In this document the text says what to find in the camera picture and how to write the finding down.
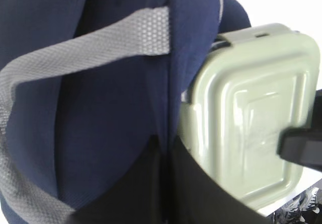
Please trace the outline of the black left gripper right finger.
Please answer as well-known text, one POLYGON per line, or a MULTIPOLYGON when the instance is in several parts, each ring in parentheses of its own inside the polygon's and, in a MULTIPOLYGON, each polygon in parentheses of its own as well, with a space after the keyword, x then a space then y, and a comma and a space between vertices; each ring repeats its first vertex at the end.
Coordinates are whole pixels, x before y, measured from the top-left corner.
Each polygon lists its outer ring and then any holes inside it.
POLYGON ((171 148, 171 223, 269 223, 217 185, 176 137, 171 148))

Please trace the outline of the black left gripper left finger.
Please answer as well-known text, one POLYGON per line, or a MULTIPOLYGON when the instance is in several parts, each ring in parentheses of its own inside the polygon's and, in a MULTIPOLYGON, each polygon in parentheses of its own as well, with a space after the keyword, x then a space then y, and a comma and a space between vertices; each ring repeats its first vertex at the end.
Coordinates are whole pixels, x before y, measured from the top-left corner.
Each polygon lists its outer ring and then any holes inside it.
POLYGON ((70 223, 170 223, 167 157, 151 135, 133 165, 109 190, 70 215, 70 223))

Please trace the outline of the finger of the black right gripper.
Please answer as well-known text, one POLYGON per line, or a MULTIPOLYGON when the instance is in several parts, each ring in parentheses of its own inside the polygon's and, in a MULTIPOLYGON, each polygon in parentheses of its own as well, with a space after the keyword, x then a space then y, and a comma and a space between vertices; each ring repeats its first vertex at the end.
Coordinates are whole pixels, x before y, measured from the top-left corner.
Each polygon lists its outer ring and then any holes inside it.
POLYGON ((284 130, 279 138, 278 155, 288 162, 321 170, 321 90, 315 94, 311 126, 284 130))

